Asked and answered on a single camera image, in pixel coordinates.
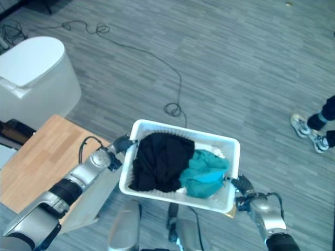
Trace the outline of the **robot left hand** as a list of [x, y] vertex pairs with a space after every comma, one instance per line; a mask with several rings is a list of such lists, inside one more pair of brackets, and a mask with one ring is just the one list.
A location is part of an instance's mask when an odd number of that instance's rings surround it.
[[132, 140], [128, 134], [120, 136], [111, 145], [110, 149], [114, 154], [126, 152], [134, 144], [137, 144], [138, 140]]

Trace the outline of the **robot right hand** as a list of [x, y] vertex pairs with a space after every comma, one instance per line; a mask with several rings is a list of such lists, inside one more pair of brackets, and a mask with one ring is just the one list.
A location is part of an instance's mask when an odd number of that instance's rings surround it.
[[225, 176], [224, 181], [230, 182], [244, 197], [255, 193], [253, 185], [245, 175], [239, 175], [237, 178]]

